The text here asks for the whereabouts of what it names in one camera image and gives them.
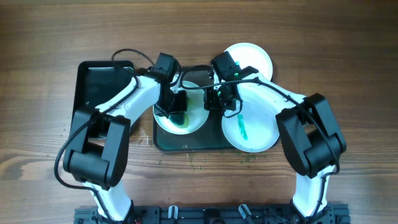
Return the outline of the green yellow sponge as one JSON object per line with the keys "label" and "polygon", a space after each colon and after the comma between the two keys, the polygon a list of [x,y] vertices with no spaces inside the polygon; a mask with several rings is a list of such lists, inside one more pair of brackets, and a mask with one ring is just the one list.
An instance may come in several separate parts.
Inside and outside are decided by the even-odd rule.
{"label": "green yellow sponge", "polygon": [[189,117],[187,114],[172,114],[169,116],[170,122],[178,128],[186,128],[189,125]]}

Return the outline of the white plate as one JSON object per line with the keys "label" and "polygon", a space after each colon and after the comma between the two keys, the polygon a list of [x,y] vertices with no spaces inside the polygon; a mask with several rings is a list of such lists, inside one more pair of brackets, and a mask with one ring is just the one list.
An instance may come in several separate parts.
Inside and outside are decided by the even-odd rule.
{"label": "white plate", "polygon": [[241,68],[251,66],[259,71],[268,81],[272,80],[273,64],[270,56],[260,46],[241,42],[229,46],[226,50]]}
{"label": "white plate", "polygon": [[188,98],[187,110],[182,117],[182,124],[178,124],[175,118],[158,116],[153,112],[156,123],[165,131],[172,134],[190,134],[199,129],[207,120],[209,111],[204,109],[204,90],[186,90],[178,87],[178,91],[186,91]]}
{"label": "white plate", "polygon": [[272,147],[279,138],[275,120],[277,111],[261,98],[262,86],[241,83],[238,92],[242,108],[227,112],[221,127],[228,142],[244,152],[263,152]]}

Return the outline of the white plate top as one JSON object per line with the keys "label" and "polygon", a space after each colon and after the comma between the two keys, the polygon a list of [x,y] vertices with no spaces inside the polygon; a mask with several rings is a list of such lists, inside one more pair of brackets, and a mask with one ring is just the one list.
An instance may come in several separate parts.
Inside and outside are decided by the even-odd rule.
{"label": "white plate top", "polygon": [[273,64],[270,56],[260,46],[241,42],[229,46],[226,50],[241,68],[251,66],[259,71],[268,81],[272,80]]}

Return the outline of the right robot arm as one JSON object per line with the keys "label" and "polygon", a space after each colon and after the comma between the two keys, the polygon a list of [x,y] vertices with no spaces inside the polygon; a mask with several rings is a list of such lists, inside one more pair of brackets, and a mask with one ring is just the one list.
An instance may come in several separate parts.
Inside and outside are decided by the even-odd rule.
{"label": "right robot arm", "polygon": [[257,65],[241,65],[230,52],[210,62],[217,80],[205,88],[205,108],[223,113],[221,130],[235,148],[262,152],[281,141],[296,172],[292,199],[303,222],[315,222],[327,205],[329,178],[340,172],[346,141],[326,98],[288,91],[267,80]]}

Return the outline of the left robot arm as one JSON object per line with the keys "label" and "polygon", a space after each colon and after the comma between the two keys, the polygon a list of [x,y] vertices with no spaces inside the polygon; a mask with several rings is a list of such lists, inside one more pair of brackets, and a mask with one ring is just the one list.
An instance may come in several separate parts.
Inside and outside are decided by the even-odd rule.
{"label": "left robot arm", "polygon": [[86,62],[88,68],[104,68],[107,76],[121,78],[124,87],[96,106],[80,106],[74,111],[70,135],[60,149],[54,165],[56,179],[61,164],[79,185],[89,190],[97,212],[90,220],[98,223],[137,223],[134,203],[127,196],[122,176],[127,166],[129,138],[136,120],[153,106],[155,114],[169,118],[187,110],[184,91],[172,87],[178,61],[161,53],[149,68],[135,71],[130,61]]}

